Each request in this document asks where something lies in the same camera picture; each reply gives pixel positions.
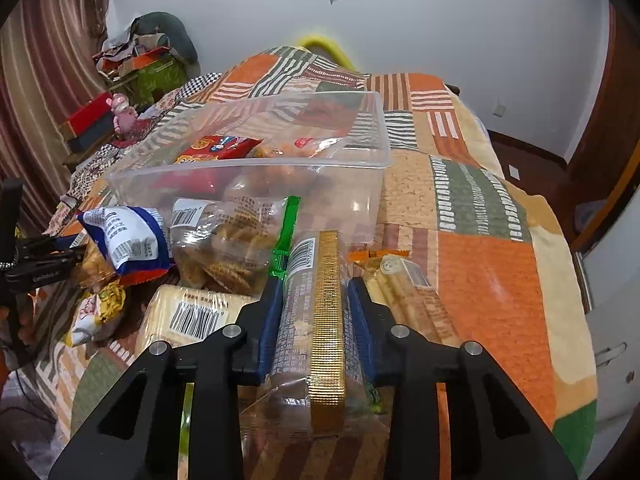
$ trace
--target clear plastic bin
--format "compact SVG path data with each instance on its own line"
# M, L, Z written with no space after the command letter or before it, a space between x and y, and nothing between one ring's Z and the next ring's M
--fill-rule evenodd
M172 164L204 135L345 140L330 158L320 153ZM338 229L357 244L373 240L391 161L377 92L299 92L188 110L137 145L107 179L120 204L155 207L167 221L177 198L297 195L298 230Z

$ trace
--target pink bear figurine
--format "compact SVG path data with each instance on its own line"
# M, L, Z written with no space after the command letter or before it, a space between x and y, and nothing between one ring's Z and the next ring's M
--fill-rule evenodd
M107 99L107 104L113 112L113 127L119 136L129 133L136 123L138 113L129 106L129 100L123 94L114 94L113 99Z

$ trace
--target patchwork bedspread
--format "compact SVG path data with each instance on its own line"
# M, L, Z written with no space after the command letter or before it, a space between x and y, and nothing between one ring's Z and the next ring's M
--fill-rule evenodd
M544 198L505 181L483 127L442 81L349 72L306 50L281 47L200 86L190 87L146 138L149 152L177 134L180 111L207 102L300 91L380 92L394 163L385 173L370 247L411 251L461 338L491 352L580 469L593 436L596 377L569 249ZM81 208L100 203L114 203L103 180ZM155 286L135 292L113 340L75 349L63 337L79 291L70 283L41 291L36 332L42 349L28 379L58 415L64 438L133 361L136 330ZM447 431L444 424L443 439ZM381 436L263 442L247 453L246 477L378 478L385 446ZM447 461L444 453L442 478L449 476Z

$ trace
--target curtain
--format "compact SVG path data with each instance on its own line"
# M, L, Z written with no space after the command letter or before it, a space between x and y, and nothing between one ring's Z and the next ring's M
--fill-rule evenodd
M94 67L109 0L20 0L0 29L0 178L25 180L20 227L49 224L68 189L59 125L104 91Z

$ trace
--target silver screw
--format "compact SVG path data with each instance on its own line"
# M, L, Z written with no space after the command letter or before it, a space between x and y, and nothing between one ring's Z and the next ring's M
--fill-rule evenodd
M402 339L403 337L407 337L409 335L409 329L404 325L393 325L391 327L391 334L394 337Z
M149 346L149 352L153 355L160 355L164 354L167 348L169 348L169 345L164 341L154 341Z
M477 341L467 341L463 348L469 355L480 355L482 353L482 345Z
M242 329L238 325L227 325L222 329L222 335L225 337L236 337L240 335Z

